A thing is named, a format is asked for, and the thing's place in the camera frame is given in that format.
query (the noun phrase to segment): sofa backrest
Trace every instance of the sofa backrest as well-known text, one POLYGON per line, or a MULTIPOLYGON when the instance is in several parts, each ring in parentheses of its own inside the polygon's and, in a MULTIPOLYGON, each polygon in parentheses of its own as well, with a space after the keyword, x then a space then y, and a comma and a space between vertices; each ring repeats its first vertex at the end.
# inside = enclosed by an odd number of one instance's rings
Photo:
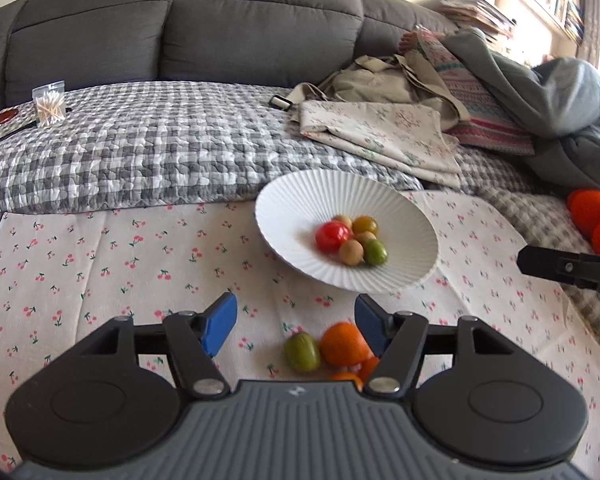
POLYGON ((0 109, 56 80, 318 83, 417 23, 455 28, 403 0, 18 0, 0 8, 0 109))

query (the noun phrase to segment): white tablecloth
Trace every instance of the white tablecloth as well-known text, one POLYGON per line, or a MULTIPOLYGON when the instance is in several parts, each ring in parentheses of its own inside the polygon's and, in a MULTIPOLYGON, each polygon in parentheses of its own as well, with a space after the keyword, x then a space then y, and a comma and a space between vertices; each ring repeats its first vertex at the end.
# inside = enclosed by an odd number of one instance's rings
MULTIPOLYGON (((426 282, 375 299, 454 324, 474 314, 571 381, 589 403, 574 462, 600 478, 600 346, 555 283, 522 276, 524 242, 480 199, 443 192, 410 198, 440 240, 440 265, 426 282)), ((226 290, 240 308, 216 358, 230 383, 297 379, 285 365, 286 337, 315 338, 352 320, 355 294, 323 285, 279 261, 261 238, 253 202, 165 206, 81 215, 5 215, 0 224, 0 464, 18 461, 2 413, 11 391, 112 316, 136 324, 178 310, 202 311, 226 290)), ((142 365, 168 375, 160 356, 142 365)), ((449 366, 427 358, 422 377, 449 366)), ((324 378, 323 367, 313 377, 324 378)))

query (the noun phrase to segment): gray and white quilt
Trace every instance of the gray and white quilt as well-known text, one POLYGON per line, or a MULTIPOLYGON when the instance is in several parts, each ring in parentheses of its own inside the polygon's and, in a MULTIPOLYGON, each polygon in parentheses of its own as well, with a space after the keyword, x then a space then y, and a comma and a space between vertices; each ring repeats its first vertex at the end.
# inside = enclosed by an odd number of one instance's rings
MULTIPOLYGON (((397 190, 412 176, 305 140, 267 105, 285 89, 207 82, 141 82, 66 94, 64 123, 0 142, 0 218, 23 214, 251 200, 285 173, 361 174, 397 190)), ((0 137, 34 118, 31 103, 0 137)))

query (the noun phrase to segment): beige bag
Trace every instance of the beige bag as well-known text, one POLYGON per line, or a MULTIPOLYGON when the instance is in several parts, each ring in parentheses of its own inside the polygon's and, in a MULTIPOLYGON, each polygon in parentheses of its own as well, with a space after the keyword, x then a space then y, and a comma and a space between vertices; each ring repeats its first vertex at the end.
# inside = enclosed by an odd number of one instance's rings
MULTIPOLYGON (((405 56, 361 56, 318 86, 300 83, 286 96, 292 104, 307 98, 340 102, 423 104, 440 113, 442 130, 467 122, 469 113, 453 97, 431 63, 412 50, 405 56)), ((271 103, 280 106, 272 98, 271 103)))

